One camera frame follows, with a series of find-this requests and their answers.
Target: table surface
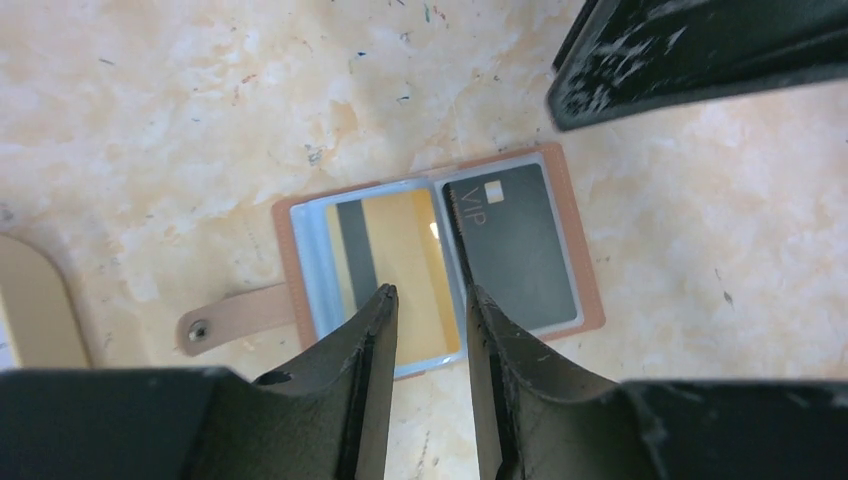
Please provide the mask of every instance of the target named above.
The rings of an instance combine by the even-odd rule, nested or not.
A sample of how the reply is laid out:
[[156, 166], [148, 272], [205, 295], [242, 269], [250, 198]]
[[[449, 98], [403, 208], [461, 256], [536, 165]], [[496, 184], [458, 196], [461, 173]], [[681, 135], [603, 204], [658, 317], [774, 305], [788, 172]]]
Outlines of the table surface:
[[[4, 2], [0, 232], [61, 269], [97, 366], [252, 377], [291, 327], [194, 359], [174, 327], [283, 280], [276, 200], [553, 140], [607, 315], [558, 351], [617, 380], [848, 377], [848, 82], [558, 134], [581, 4]], [[477, 477], [465, 362], [397, 382], [391, 418], [387, 478]]]

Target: beige object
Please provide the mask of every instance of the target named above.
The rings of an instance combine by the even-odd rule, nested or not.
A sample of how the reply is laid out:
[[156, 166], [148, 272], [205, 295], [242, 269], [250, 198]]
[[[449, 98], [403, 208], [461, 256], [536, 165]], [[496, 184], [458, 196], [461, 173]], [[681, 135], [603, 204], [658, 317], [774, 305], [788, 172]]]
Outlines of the beige object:
[[177, 322], [177, 345], [196, 356], [231, 340], [294, 323], [285, 283], [192, 310]]
[[59, 273], [31, 247], [4, 236], [0, 236], [0, 324], [12, 366], [89, 366]]

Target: black stripe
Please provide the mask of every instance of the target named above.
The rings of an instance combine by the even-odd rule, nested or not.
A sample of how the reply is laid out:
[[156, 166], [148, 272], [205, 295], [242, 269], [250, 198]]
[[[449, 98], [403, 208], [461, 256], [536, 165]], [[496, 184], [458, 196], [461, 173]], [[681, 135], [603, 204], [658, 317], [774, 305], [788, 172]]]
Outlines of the black stripe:
[[368, 230], [365, 227], [365, 211], [359, 200], [340, 203], [336, 209], [347, 254], [347, 268], [353, 284], [353, 298], [359, 309], [377, 291], [377, 272], [374, 270], [371, 242], [368, 241]]

